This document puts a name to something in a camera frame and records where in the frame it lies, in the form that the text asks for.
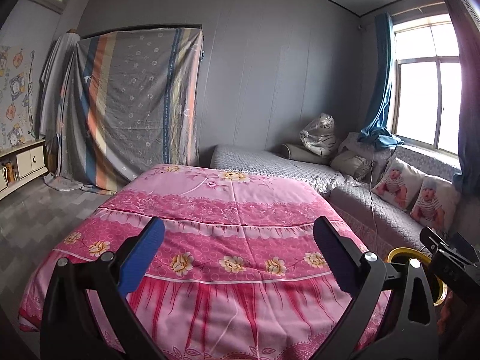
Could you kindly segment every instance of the pillow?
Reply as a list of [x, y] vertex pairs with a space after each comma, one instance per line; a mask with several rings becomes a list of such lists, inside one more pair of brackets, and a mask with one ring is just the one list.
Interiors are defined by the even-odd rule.
[[426, 175], [410, 216], [424, 226], [445, 234], [453, 222], [460, 193], [450, 181]]
[[425, 173], [402, 160], [393, 159], [372, 192], [405, 210], [418, 194]]
[[381, 149], [376, 151], [373, 145], [365, 142], [357, 142], [357, 132], [349, 133], [349, 136], [340, 144], [338, 153], [341, 153], [344, 149], [348, 149], [354, 152], [356, 155], [366, 158], [367, 161], [373, 161], [373, 171], [371, 174], [371, 182], [378, 183], [378, 180], [382, 176], [387, 161], [393, 155], [395, 147]]
[[371, 169], [371, 161], [346, 150], [335, 157], [330, 166], [341, 173], [352, 176], [355, 180], [362, 180]]
[[321, 157], [305, 149], [304, 146], [284, 143], [280, 146], [280, 154], [288, 160], [309, 162], [312, 164], [328, 165], [329, 159]]

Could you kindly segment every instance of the yellow flower print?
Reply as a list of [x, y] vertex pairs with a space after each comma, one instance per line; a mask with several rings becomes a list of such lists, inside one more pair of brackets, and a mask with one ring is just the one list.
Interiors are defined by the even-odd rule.
[[285, 272], [287, 271], [287, 267], [285, 267], [285, 261], [279, 259], [277, 256], [273, 257], [273, 259], [268, 259], [265, 261], [265, 268], [268, 273], [277, 276], [285, 276]]
[[92, 257], [98, 257], [100, 254], [102, 254], [104, 251], [107, 251], [110, 249], [110, 243], [108, 241], [97, 241], [90, 245], [88, 248], [88, 252], [90, 253], [90, 256]]
[[82, 236], [82, 233], [79, 233], [78, 231], [74, 231], [71, 233], [66, 239], [63, 240], [63, 243], [65, 245], [73, 245], [77, 240]]
[[318, 252], [305, 253], [305, 257], [303, 257], [303, 259], [309, 264], [309, 266], [314, 268], [321, 268], [327, 265], [327, 262], [323, 258], [322, 254]]
[[223, 256], [223, 259], [219, 259], [218, 263], [224, 267], [227, 272], [233, 272], [235, 274], [238, 272], [245, 272], [247, 270], [247, 268], [243, 266], [242, 257]]
[[247, 175], [239, 172], [221, 172], [218, 175], [222, 180], [237, 181], [238, 183], [249, 183], [250, 179]]
[[190, 252], [186, 252], [184, 254], [177, 254], [170, 263], [170, 268], [172, 271], [177, 274], [177, 276], [184, 276], [191, 271], [193, 266], [194, 257], [190, 254]]
[[178, 165], [168, 165], [163, 168], [166, 172], [178, 172], [180, 167]]

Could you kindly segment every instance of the baby print pillow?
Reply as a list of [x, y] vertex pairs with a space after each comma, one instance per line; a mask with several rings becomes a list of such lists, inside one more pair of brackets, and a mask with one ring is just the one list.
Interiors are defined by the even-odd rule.
[[452, 225], [460, 193], [450, 181], [427, 175], [410, 216], [424, 226], [445, 235]]
[[372, 192], [405, 210], [418, 194], [424, 176], [422, 171], [394, 158]]

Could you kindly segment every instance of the wire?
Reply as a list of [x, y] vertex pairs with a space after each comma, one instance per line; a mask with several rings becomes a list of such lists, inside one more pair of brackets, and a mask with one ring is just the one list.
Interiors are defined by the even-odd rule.
[[374, 180], [374, 161], [375, 161], [375, 149], [373, 149], [373, 154], [371, 156], [371, 167], [370, 167], [370, 186], [368, 188], [368, 192], [370, 193], [370, 212], [371, 218], [373, 220], [373, 225], [375, 226], [375, 250], [374, 252], [378, 254], [378, 228], [377, 223], [375, 221], [375, 214], [374, 214], [374, 196], [371, 193], [371, 183]]

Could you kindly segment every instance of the yellow ring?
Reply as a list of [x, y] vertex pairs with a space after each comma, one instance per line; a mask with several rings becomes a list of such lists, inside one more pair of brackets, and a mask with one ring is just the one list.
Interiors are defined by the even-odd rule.
[[[423, 253], [420, 253], [418, 250], [411, 249], [410, 247], [396, 247], [390, 253], [388, 253], [386, 262], [391, 263], [393, 257], [398, 255], [405, 255], [409, 257], [415, 257], [419, 259], [423, 264], [428, 266], [431, 263], [431, 258], [425, 256]], [[441, 288], [440, 293], [438, 294], [438, 299], [433, 303], [435, 307], [441, 305], [447, 296], [447, 284], [445, 284], [442, 280], [440, 280], [437, 276], [435, 276], [438, 281], [438, 286]]]

